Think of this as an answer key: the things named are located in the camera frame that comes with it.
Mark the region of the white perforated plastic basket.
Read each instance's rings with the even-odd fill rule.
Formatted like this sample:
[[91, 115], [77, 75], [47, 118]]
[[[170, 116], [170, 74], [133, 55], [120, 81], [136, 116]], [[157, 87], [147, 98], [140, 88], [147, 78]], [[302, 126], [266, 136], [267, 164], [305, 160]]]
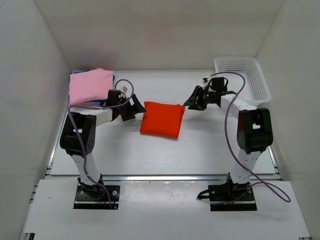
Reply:
[[258, 61], [253, 57], [226, 56], [214, 59], [214, 69], [228, 79], [228, 90], [253, 106], [269, 102], [272, 97]]

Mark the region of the pink folded t shirt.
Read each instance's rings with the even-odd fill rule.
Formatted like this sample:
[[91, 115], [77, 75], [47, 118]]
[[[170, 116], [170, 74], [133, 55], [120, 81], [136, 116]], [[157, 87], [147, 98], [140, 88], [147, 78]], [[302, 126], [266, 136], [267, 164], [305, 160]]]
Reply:
[[105, 100], [109, 90], [114, 88], [114, 72], [102, 68], [73, 73], [69, 82], [69, 103], [71, 105], [88, 101]]

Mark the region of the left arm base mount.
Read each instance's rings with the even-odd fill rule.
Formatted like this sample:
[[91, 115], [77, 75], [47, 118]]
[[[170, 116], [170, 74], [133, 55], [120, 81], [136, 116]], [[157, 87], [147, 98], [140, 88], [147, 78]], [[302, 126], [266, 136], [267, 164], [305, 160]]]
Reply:
[[78, 179], [73, 208], [77, 210], [118, 210], [120, 200], [120, 185], [87, 185]]

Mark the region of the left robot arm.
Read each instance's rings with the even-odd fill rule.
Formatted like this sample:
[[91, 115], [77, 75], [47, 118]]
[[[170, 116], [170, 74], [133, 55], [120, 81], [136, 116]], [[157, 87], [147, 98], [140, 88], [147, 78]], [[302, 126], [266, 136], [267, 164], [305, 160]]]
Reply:
[[134, 119], [137, 114], [147, 110], [134, 93], [126, 96], [124, 91], [116, 89], [109, 90], [108, 98], [101, 100], [99, 105], [85, 106], [83, 109], [89, 112], [68, 109], [59, 144], [77, 167], [82, 191], [94, 201], [99, 201], [104, 197], [109, 198], [110, 192], [93, 157], [97, 127], [119, 116], [123, 121]]

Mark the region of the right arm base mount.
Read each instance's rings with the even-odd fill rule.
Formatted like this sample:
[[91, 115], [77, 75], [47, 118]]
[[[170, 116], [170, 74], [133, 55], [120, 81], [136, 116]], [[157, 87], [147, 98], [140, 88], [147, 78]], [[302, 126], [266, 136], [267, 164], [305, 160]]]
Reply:
[[257, 211], [252, 186], [247, 183], [233, 183], [227, 180], [223, 184], [208, 185], [197, 195], [198, 200], [209, 200], [211, 212], [247, 212]]

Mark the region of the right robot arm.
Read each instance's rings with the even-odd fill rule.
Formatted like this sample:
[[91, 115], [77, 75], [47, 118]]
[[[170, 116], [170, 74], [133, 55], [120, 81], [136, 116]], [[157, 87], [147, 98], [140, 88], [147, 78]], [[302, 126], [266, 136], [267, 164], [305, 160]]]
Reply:
[[273, 143], [270, 111], [250, 105], [240, 99], [237, 92], [228, 90], [229, 81], [225, 77], [207, 77], [203, 81], [205, 85], [197, 85], [184, 106], [204, 111], [208, 104], [216, 104], [226, 110], [227, 116], [237, 119], [239, 152], [233, 155], [236, 166], [222, 185], [226, 198], [236, 200], [250, 187], [250, 176], [258, 158]]

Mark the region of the orange t shirt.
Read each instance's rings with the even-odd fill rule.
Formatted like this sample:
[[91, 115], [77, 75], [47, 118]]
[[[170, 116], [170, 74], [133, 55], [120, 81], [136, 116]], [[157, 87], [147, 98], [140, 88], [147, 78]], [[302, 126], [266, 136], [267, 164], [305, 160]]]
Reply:
[[185, 112], [180, 104], [145, 101], [140, 133], [177, 140]]

